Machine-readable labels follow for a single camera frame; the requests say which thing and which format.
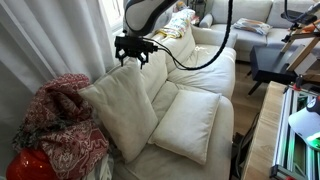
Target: sofa cushion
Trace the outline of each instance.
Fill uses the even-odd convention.
[[[183,64],[197,67],[213,58],[219,46],[198,44],[191,56]],[[214,93],[221,93],[231,98],[235,83],[235,56],[232,48],[225,48],[218,59],[206,68],[197,71],[184,71],[176,69],[169,73],[168,80]]]
[[[190,27],[187,28],[187,31],[182,38],[165,38],[161,40],[161,43],[169,48],[172,55],[181,63],[188,59],[195,47],[195,42]],[[168,53],[166,53],[166,63],[168,72],[176,69],[172,57]]]
[[[225,31],[226,24],[215,24],[211,26],[211,29]],[[267,37],[260,34],[252,33],[249,31],[243,31],[231,27],[231,33],[238,35],[234,49],[238,51],[251,51],[253,46],[266,46]]]
[[[166,81],[159,90],[157,96],[152,102],[152,107],[156,113],[157,118],[159,119],[159,123],[170,108],[178,92],[178,86],[170,81]]]
[[[235,23],[240,18],[266,22],[271,5],[272,0],[234,0],[231,23]],[[226,24],[228,1],[214,0],[211,14],[213,15],[214,24]]]
[[[282,42],[281,40],[284,39],[286,37],[286,35],[288,35],[288,34],[289,34],[289,31],[287,29],[283,29],[283,28],[271,29],[268,34],[268,38],[267,38],[267,41],[268,41],[267,47],[282,49],[284,47],[285,43]],[[309,42],[312,41],[312,39],[313,38],[297,39],[292,43],[289,50],[295,50],[301,44],[308,45]],[[318,43],[315,46],[315,48],[313,48],[313,50],[311,52],[316,57],[320,57],[320,43]]]
[[[192,26],[192,33],[196,44],[208,44],[212,46],[221,46],[226,35],[226,31],[215,31],[208,28],[198,28],[196,26]],[[234,48],[237,36],[237,34],[229,33],[225,47]]]
[[[287,4],[288,10],[306,12],[315,2],[313,0],[290,0]],[[275,28],[290,28],[292,23],[281,18],[284,12],[284,0],[274,0],[267,23]]]
[[[219,100],[219,94],[180,90],[149,142],[205,164]]]
[[[149,62],[142,66],[140,72],[142,83],[152,102],[168,77],[165,52],[158,51],[149,54]]]
[[[81,89],[127,162],[135,159],[158,124],[135,59]]]
[[[221,96],[207,150],[207,162],[195,161],[154,144],[147,144],[129,164],[115,157],[114,179],[201,179],[228,180],[233,134],[233,107]]]

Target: cream pillow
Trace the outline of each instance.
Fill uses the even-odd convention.
[[[126,162],[135,159],[158,123],[137,61],[128,60],[79,94],[95,107]]]
[[[234,23],[233,27],[236,29],[251,31],[260,35],[267,35],[269,30],[272,28],[272,26],[264,22],[246,18],[240,18],[236,23]]]
[[[179,90],[149,143],[204,165],[220,95]]]
[[[168,77],[165,52],[158,51],[150,54],[149,62],[142,66],[140,72],[142,83],[152,102]]]

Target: red object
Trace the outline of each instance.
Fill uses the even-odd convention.
[[[298,88],[296,84],[293,85],[292,89],[295,91],[301,91],[301,88]]]
[[[58,177],[43,150],[22,149],[9,164],[7,180],[56,180]]]
[[[288,176],[288,177],[286,178],[286,180],[296,180],[296,179],[293,178],[293,177],[291,177],[291,176]]]

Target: white curtain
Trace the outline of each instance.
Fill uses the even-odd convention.
[[[94,82],[114,66],[112,38],[98,0],[0,0],[0,176],[38,88],[64,73]]]

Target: gray couch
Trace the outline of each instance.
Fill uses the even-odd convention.
[[[289,0],[288,10],[305,12],[314,3],[312,0]],[[228,1],[213,0],[210,13],[203,18],[199,26],[225,31],[227,12]],[[289,34],[288,28],[291,27],[292,23],[280,17],[283,12],[284,0],[234,0],[232,24],[240,18],[247,18],[265,22],[273,27],[267,35],[259,35],[231,27],[231,33],[238,35],[234,47],[237,51],[237,60],[250,61],[249,54],[253,46],[267,46],[279,49],[284,46],[285,43],[281,40]],[[294,50],[301,44],[307,45],[311,40],[312,38],[296,40],[290,49]],[[317,44],[312,53],[316,57],[320,57],[319,50],[320,45]]]

